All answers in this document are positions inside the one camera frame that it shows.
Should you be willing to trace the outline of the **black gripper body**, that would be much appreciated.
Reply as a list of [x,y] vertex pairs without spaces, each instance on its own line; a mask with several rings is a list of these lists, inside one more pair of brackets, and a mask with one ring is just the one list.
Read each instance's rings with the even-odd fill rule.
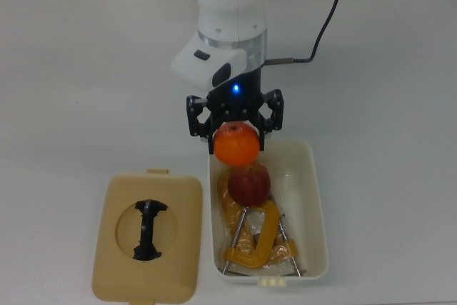
[[209,92],[206,107],[214,120],[245,121],[263,104],[261,68],[240,74]]

